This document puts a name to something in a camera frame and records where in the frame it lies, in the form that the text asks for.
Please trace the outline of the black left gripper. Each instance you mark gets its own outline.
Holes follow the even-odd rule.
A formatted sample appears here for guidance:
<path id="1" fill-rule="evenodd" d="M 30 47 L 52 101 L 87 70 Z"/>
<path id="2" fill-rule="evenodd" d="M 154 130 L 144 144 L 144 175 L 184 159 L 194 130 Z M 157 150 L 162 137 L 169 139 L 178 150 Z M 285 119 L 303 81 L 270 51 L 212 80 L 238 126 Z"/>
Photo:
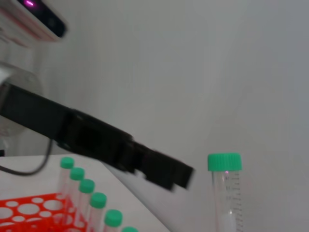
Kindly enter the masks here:
<path id="1" fill-rule="evenodd" d="M 0 114 L 65 150 L 134 172 L 131 135 L 90 115 L 9 83 L 0 88 Z"/>

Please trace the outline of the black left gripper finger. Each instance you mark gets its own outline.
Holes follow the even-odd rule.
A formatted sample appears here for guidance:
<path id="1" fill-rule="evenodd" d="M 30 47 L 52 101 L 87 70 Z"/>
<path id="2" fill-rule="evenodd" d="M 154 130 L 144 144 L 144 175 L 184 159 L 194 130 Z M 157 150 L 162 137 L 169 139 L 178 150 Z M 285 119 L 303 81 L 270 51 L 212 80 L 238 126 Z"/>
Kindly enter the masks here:
<path id="1" fill-rule="evenodd" d="M 159 151 L 152 150 L 139 143 L 134 143 L 134 153 L 135 155 L 137 154 L 163 154 Z M 176 161 L 176 172 L 174 175 L 174 186 L 177 185 L 184 189 L 187 189 L 190 183 L 190 179 L 193 176 L 194 169 L 177 159 L 175 159 L 175 161 Z"/>
<path id="2" fill-rule="evenodd" d="M 176 172 L 175 159 L 164 154 L 137 154 L 134 164 L 147 181 L 172 191 Z"/>

